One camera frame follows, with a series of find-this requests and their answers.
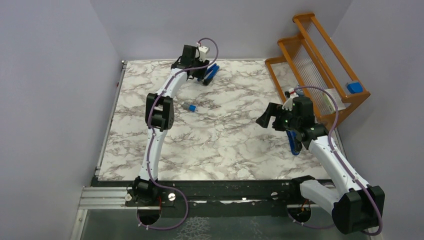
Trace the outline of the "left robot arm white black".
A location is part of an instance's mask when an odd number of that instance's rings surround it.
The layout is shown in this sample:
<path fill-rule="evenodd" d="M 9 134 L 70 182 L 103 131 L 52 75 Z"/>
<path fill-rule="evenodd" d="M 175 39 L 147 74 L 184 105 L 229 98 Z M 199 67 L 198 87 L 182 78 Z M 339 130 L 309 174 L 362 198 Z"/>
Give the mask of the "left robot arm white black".
<path fill-rule="evenodd" d="M 157 200 L 159 187 L 158 165 L 165 137 L 174 124 L 174 97 L 189 78 L 203 79 L 210 61 L 210 48 L 197 42 L 184 45 L 180 57 L 171 65 L 170 74 L 162 87 L 146 96 L 145 123 L 147 145 L 138 176 L 132 182 L 129 194 L 135 202 L 152 205 Z"/>

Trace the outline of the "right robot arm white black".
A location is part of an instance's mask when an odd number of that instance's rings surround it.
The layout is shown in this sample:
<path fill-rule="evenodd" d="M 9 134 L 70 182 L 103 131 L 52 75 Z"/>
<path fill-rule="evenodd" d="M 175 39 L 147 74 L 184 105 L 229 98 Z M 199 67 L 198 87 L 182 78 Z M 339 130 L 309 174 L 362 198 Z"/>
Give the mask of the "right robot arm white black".
<path fill-rule="evenodd" d="M 271 117 L 275 117 L 272 128 L 276 131 L 294 132 L 297 151 L 309 150 L 330 176 L 335 190 L 331 190 L 311 176 L 292 180 L 288 190 L 289 199 L 300 204 L 310 200 L 332 217 L 334 226 L 343 234 L 364 232 L 378 228 L 382 231 L 382 214 L 385 193 L 378 185 L 370 185 L 350 165 L 336 148 L 325 125 L 316 122 L 313 102 L 305 96 L 287 100 L 285 104 L 270 102 L 265 112 L 255 121 L 267 128 Z"/>

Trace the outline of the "blue black stapler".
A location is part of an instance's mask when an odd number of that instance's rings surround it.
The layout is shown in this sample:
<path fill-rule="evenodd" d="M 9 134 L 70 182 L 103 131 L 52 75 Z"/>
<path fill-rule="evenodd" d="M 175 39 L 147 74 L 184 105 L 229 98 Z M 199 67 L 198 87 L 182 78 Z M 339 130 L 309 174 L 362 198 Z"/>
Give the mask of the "blue black stapler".
<path fill-rule="evenodd" d="M 206 72 L 203 79 L 198 78 L 197 81 L 199 83 L 202 83 L 204 86 L 208 86 L 212 80 L 214 79 L 215 75 L 218 73 L 220 69 L 220 66 L 214 63 L 212 66 L 210 66 Z"/>

